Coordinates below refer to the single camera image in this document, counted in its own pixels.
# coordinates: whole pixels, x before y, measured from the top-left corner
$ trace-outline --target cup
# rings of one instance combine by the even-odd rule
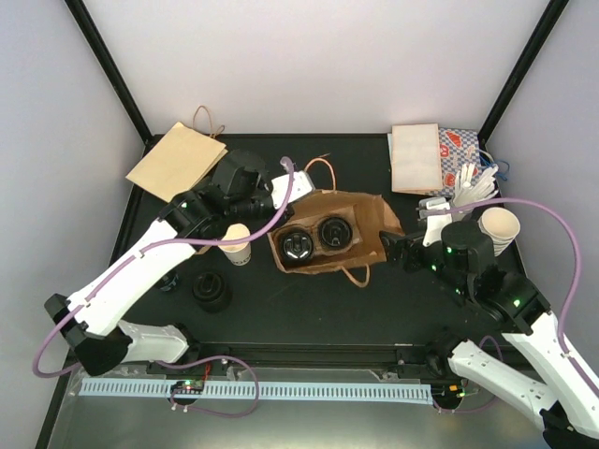
[[[249,236],[250,230],[247,226],[236,223],[228,227],[222,241],[243,239],[244,237]],[[233,265],[245,265],[252,257],[252,246],[249,241],[240,245],[218,245],[218,247],[225,253],[226,258],[230,260]]]
[[[501,254],[520,232],[516,215],[504,208],[489,208],[478,220],[480,230],[493,240],[495,255]]]

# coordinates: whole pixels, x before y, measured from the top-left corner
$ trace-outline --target white wall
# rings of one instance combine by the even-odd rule
[[[229,133],[360,133],[478,129],[547,2],[86,4],[154,132],[203,103]]]
[[[599,2],[566,7],[516,93],[489,148],[511,165],[508,196],[543,202],[566,218],[582,246],[584,271],[566,332],[599,372]],[[572,250],[543,212],[514,208],[531,278],[556,310],[572,277]]]
[[[55,385],[31,373],[44,301],[108,265],[142,145],[63,2],[0,2],[0,17],[0,445],[22,449]],[[58,341],[42,367],[65,354]]]

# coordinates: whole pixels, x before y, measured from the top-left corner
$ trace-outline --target robotic arm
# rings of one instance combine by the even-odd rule
[[[270,218],[283,204],[289,175],[272,181],[264,162],[249,152],[229,152],[211,178],[176,195],[158,214],[146,233],[107,271],[70,297],[53,295],[45,304],[58,324],[81,307],[61,330],[75,355],[96,376],[123,362],[175,362],[189,348],[182,325],[142,326],[122,320],[131,306],[166,273],[199,249],[176,243],[143,248],[167,239],[220,239],[232,224]],[[314,189],[305,172],[294,173],[289,203]],[[280,224],[293,213],[289,206]],[[114,268],[133,258],[114,274]],[[86,299],[98,286],[94,300]]]
[[[526,277],[498,268],[492,240],[476,222],[451,223],[448,214],[428,216],[426,210],[449,209],[443,198],[423,200],[420,206],[426,231],[381,233],[387,261],[401,263],[408,272],[430,270],[449,286],[454,300],[485,311],[545,384],[455,336],[430,345],[431,372],[443,377],[449,369],[480,384],[544,430],[551,447],[599,447],[599,398],[568,357],[576,358],[591,382],[599,384],[599,378],[568,340],[571,351],[563,353],[558,321],[545,297]]]

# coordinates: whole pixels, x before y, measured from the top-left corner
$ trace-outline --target black pole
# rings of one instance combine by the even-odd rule
[[[569,0],[549,1],[541,19],[534,28],[531,37],[528,39],[526,47],[524,47],[516,65],[514,65],[512,73],[510,73],[502,91],[499,93],[497,100],[495,100],[495,104],[491,108],[487,120],[485,120],[483,127],[480,128],[480,131],[478,132],[478,138],[483,145],[487,143],[495,126],[497,126],[502,115],[504,115],[507,105],[509,105],[516,90],[522,83],[522,80],[524,80],[528,69],[533,65],[534,58],[536,58],[536,55],[543,47],[543,44],[553,29],[553,25],[555,25],[562,15],[562,11],[568,4],[568,1]]]
[[[82,0],[65,0],[65,3],[75,18],[75,21],[77,21],[77,24],[85,36],[85,39],[87,39],[87,43],[92,48],[97,61],[104,69],[104,73],[106,73],[110,84],[112,84],[114,92],[116,92],[121,99],[124,110],[126,110],[127,114],[129,114],[129,118],[138,130],[141,140],[143,140],[145,145],[148,145],[152,140],[150,128],[146,124],[145,120],[143,120],[143,116],[139,111],[138,105],[136,105],[133,96],[129,92],[129,89],[125,84],[123,77],[121,76],[121,72],[119,72],[118,67],[114,63],[114,60],[112,59],[109,49],[104,43],[100,32],[95,27],[94,20],[92,19],[92,16],[90,16],[87,7],[85,7]]]

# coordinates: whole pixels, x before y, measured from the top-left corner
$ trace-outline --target black tabletop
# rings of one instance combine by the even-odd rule
[[[328,154],[338,189],[381,194],[406,233],[417,230],[420,196],[391,192],[386,135],[357,136],[231,136],[219,138],[229,149],[261,155],[274,175],[283,174],[281,156],[298,167]],[[325,166],[311,167],[318,188],[330,187]],[[131,245],[164,206],[143,194],[133,223]],[[504,268],[518,269],[515,250],[501,256]],[[202,268],[221,270],[233,291],[225,311],[209,314],[196,304],[193,280]],[[429,272],[406,274],[386,263],[372,267],[367,288],[357,288],[341,272],[315,276],[284,274],[274,265],[266,238],[252,242],[248,265],[234,267],[218,249],[194,256],[178,268],[180,285],[173,293],[148,292],[125,319],[147,325],[183,323],[199,341],[266,344],[425,344],[443,328],[475,341],[489,334],[490,319],[462,309],[441,291]]]

